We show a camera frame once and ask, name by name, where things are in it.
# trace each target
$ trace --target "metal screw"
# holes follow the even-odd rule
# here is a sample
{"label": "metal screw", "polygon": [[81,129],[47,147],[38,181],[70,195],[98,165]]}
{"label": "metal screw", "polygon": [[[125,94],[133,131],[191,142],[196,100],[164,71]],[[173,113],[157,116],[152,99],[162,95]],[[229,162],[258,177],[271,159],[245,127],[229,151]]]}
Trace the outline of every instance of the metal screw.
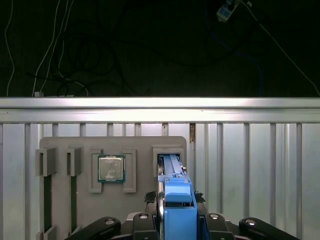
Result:
{"label": "metal screw", "polygon": [[107,225],[111,225],[114,223],[115,223],[115,221],[113,221],[112,219],[108,219],[107,221],[105,221],[105,224],[107,224]]}
{"label": "metal screw", "polygon": [[147,214],[140,214],[139,218],[141,219],[147,219],[148,215]]}
{"label": "metal screw", "polygon": [[249,224],[250,226],[256,225],[256,222],[253,221],[253,220],[251,220],[251,219],[246,220],[245,223],[246,223],[246,224]]}
{"label": "metal screw", "polygon": [[210,218],[216,220],[216,219],[219,218],[219,216],[218,216],[217,214],[211,214],[211,215],[210,215]]}

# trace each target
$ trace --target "connector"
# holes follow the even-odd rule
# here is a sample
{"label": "connector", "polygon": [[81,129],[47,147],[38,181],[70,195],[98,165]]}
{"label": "connector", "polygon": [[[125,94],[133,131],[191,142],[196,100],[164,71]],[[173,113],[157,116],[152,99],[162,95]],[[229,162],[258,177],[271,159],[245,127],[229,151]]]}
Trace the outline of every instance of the connector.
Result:
{"label": "connector", "polygon": [[238,7],[239,3],[239,0],[227,0],[226,3],[222,7],[220,7],[218,12],[216,13],[218,20],[220,22],[226,23]]}

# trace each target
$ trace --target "blue cable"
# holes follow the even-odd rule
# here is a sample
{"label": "blue cable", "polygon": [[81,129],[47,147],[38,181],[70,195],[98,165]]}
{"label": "blue cable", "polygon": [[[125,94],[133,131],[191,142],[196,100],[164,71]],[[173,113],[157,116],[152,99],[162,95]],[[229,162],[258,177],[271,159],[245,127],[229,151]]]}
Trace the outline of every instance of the blue cable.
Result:
{"label": "blue cable", "polygon": [[[232,51],[233,49],[231,47],[229,47],[228,45],[226,45],[223,41],[221,41],[219,38],[217,38],[217,36],[210,30],[210,24],[209,24],[209,21],[208,21],[208,9],[207,9],[207,1],[204,0],[204,8],[205,8],[205,21],[206,21],[206,26],[208,28],[208,31],[210,33],[210,37],[213,38],[214,40],[216,40],[219,44],[221,44],[222,46],[224,46],[226,49],[228,49],[229,51]],[[260,87],[259,87],[259,92],[258,92],[258,96],[260,97],[261,96],[261,93],[262,93],[262,87],[263,87],[263,82],[264,82],[264,76],[263,76],[263,72],[262,72],[262,69],[260,67],[260,65],[257,63],[256,60],[254,60],[252,57],[248,56],[248,55],[245,55],[243,53],[240,53],[240,52],[237,52],[235,51],[234,52],[236,55],[238,56],[241,56],[241,57],[244,57],[244,58],[247,58],[249,59],[251,62],[254,63],[254,65],[256,66],[256,68],[259,70],[259,73],[260,73]]]}

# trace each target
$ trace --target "white cable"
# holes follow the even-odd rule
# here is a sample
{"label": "white cable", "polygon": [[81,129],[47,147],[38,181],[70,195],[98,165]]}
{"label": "white cable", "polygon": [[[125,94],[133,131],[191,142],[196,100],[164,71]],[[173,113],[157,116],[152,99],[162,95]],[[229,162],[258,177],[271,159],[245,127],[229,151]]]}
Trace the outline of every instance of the white cable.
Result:
{"label": "white cable", "polygon": [[48,49],[46,50],[45,54],[44,54],[44,57],[43,59],[41,60],[40,62],[40,65],[38,66],[36,72],[35,72],[35,77],[34,77],[34,83],[33,83],[33,89],[32,89],[32,96],[34,96],[35,94],[35,89],[36,89],[36,83],[37,83],[37,76],[38,76],[38,72],[39,72],[39,69],[41,68],[41,65],[44,63],[46,57],[47,57],[47,54],[52,46],[52,44],[54,43],[54,40],[55,40],[55,34],[56,34],[56,23],[57,23],[57,13],[58,13],[58,9],[59,9],[59,5],[60,5],[60,2],[61,0],[58,1],[57,5],[56,5],[56,8],[55,8],[55,15],[54,15],[54,22],[53,22],[53,36],[52,36],[52,40],[50,42],[50,45],[48,47]]}
{"label": "white cable", "polygon": [[288,56],[288,54],[285,52],[285,50],[280,46],[280,44],[277,42],[277,40],[268,32],[268,30],[259,22],[259,20],[256,18],[254,13],[251,11],[250,7],[245,4],[242,0],[240,1],[249,11],[249,13],[252,15],[254,20],[260,25],[260,27],[271,37],[271,39],[275,42],[275,44],[279,47],[279,49],[284,53],[284,55],[290,60],[290,62],[295,66],[296,69],[307,79],[314,87],[316,93],[320,96],[320,92],[318,91],[317,86],[315,83],[298,67],[298,65],[291,59],[291,57]]}
{"label": "white cable", "polygon": [[61,35],[62,28],[63,28],[64,22],[65,22],[65,18],[66,18],[67,13],[68,13],[68,5],[69,5],[69,0],[66,0],[65,12],[64,12],[63,19],[62,19],[60,31],[59,31],[59,34],[58,34],[58,36],[56,37],[55,42],[54,42],[54,45],[53,45],[51,57],[50,57],[50,60],[49,60],[49,67],[48,67],[48,70],[47,70],[47,72],[46,72],[46,76],[45,76],[45,79],[44,79],[44,83],[42,84],[42,87],[40,88],[40,92],[42,92],[42,89],[44,88],[44,86],[45,86],[45,84],[46,84],[46,82],[47,82],[48,76],[49,76],[49,71],[50,71],[50,66],[51,66],[52,57],[53,57],[53,55],[54,55],[54,53],[55,53],[56,45],[57,45],[58,39],[59,39],[59,37],[60,37],[60,35]]}
{"label": "white cable", "polygon": [[[63,25],[64,25],[64,21],[65,21],[65,25],[64,25],[64,29],[63,29],[63,32],[66,31],[67,29],[67,26],[68,26],[68,22],[69,22],[69,17],[70,17],[70,12],[71,12],[71,9],[72,9],[72,6],[75,2],[75,0],[72,0],[71,4],[70,4],[70,7],[69,7],[69,10],[67,10],[67,7],[68,7],[68,2],[69,0],[67,0],[67,4],[66,4],[66,9],[65,9],[65,14],[64,14],[64,17],[63,17],[63,20],[62,20],[62,24],[61,24],[61,27],[60,27],[60,31],[59,31],[59,35],[58,37],[56,38],[55,40],[55,43],[54,43],[54,46],[53,46],[53,51],[52,51],[52,54],[51,54],[51,57],[50,57],[50,61],[49,61],[49,67],[48,67],[48,70],[47,70],[47,73],[46,73],[46,77],[45,77],[45,80],[44,80],[44,83],[42,84],[42,87],[40,89],[40,92],[42,92],[46,82],[47,82],[47,78],[48,78],[48,75],[49,75],[49,71],[50,71],[50,65],[51,65],[51,61],[52,61],[52,58],[53,58],[53,55],[54,55],[54,52],[55,52],[55,48],[56,48],[56,45],[57,45],[57,41],[62,33],[62,28],[63,28]],[[58,73],[59,75],[64,78],[65,80],[68,80],[68,81],[71,81],[71,79],[69,78],[66,78],[65,76],[63,76],[60,72],[60,65],[61,65],[61,61],[62,61],[62,58],[63,58],[63,55],[64,55],[64,51],[65,51],[65,40],[63,39],[62,40],[62,53],[61,53],[61,56],[60,56],[60,59],[59,59],[59,63],[58,63]],[[88,89],[80,82],[77,82],[75,81],[74,82],[75,84],[78,84],[80,85],[81,87],[85,88],[85,91],[86,91],[86,95],[87,97],[89,96],[89,91]]]}
{"label": "white cable", "polygon": [[9,87],[10,87],[12,78],[14,77],[15,70],[16,70],[14,59],[12,58],[12,55],[11,55],[11,50],[10,50],[10,46],[9,46],[9,43],[8,43],[8,37],[7,37],[7,32],[8,32],[8,28],[10,26],[10,23],[12,21],[13,13],[14,13],[14,0],[11,0],[10,17],[9,17],[9,20],[8,20],[8,24],[6,25],[5,30],[4,30],[5,44],[6,44],[6,48],[8,49],[9,57],[10,57],[10,60],[11,60],[11,63],[12,63],[12,73],[11,73],[11,76],[9,78],[8,85],[6,86],[6,96],[7,97],[9,97]]}
{"label": "white cable", "polygon": [[[65,32],[66,29],[67,29],[68,22],[69,22],[69,17],[70,17],[70,12],[71,12],[71,8],[72,8],[74,2],[75,2],[75,0],[72,0],[72,2],[71,2],[71,4],[70,4],[70,8],[69,8],[68,16],[66,17],[66,22],[65,22],[65,26],[64,26],[63,32]],[[60,65],[61,65],[61,62],[62,62],[62,58],[63,58],[63,56],[64,56],[64,52],[65,52],[65,39],[62,39],[62,52],[61,52],[61,56],[60,56],[59,63],[58,63],[58,73],[59,73],[59,75],[60,75],[62,78],[66,79],[66,80],[68,80],[68,81],[71,81],[71,79],[66,78],[66,77],[63,76],[62,73],[60,72]],[[80,83],[80,82],[74,82],[74,83],[82,86],[82,87],[85,89],[85,91],[86,91],[86,96],[87,96],[87,97],[89,96],[89,91],[88,91],[88,89],[87,89],[82,83]]]}

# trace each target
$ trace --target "metal panel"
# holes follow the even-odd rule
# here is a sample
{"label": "metal panel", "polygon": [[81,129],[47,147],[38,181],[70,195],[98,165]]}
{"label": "metal panel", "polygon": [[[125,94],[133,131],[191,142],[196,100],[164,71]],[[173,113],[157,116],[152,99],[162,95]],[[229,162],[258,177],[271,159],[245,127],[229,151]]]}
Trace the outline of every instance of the metal panel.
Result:
{"label": "metal panel", "polygon": [[125,135],[126,136],[135,135],[135,125],[133,123],[125,124]]}
{"label": "metal panel", "polygon": [[25,125],[3,125],[3,239],[25,239]]}
{"label": "metal panel", "polygon": [[210,212],[318,239],[319,123],[317,98],[0,99],[2,238],[33,240],[39,230],[42,137],[174,135],[188,143],[187,170]]}
{"label": "metal panel", "polygon": [[0,238],[4,239],[4,161],[3,161],[3,125],[0,124]]}
{"label": "metal panel", "polygon": [[86,124],[85,135],[88,137],[105,137],[107,136],[106,124]]}
{"label": "metal panel", "polygon": [[271,126],[250,125],[250,199],[249,214],[271,222]]}
{"label": "metal panel", "polygon": [[284,230],[294,236],[297,236],[297,225],[300,219],[297,219],[298,208],[298,185],[297,185],[297,124],[285,124],[285,156],[284,156],[284,205],[285,218]]}
{"label": "metal panel", "polygon": [[141,124],[141,136],[162,136],[161,123]]}
{"label": "metal panel", "polygon": [[25,178],[27,178],[26,186],[24,190],[26,202],[28,201],[28,208],[25,209],[25,223],[29,224],[29,236],[26,239],[34,240],[36,234],[40,231],[40,188],[39,188],[39,176],[36,176],[36,149],[39,149],[39,142],[42,138],[42,126],[40,124],[29,124],[26,127],[28,130],[28,161],[25,160]]}
{"label": "metal panel", "polygon": [[223,125],[223,214],[234,223],[245,217],[245,127]]}
{"label": "metal panel", "polygon": [[206,124],[195,125],[195,189],[203,193],[207,199],[207,126]]}
{"label": "metal panel", "polygon": [[208,124],[208,165],[207,165],[207,198],[206,206],[211,213],[222,213],[222,124]]}
{"label": "metal panel", "polygon": [[113,124],[113,136],[125,136],[124,124]]}
{"label": "metal panel", "polygon": [[108,97],[108,98],[0,98],[0,108],[21,109],[127,109],[127,108],[320,108],[319,98],[209,98],[209,97]]}
{"label": "metal panel", "polygon": [[80,135],[79,124],[59,124],[59,137],[78,137]]}
{"label": "metal panel", "polygon": [[231,109],[11,109],[1,108],[4,123],[316,123],[320,108]]}
{"label": "metal panel", "polygon": [[302,126],[303,239],[320,236],[320,124]]}

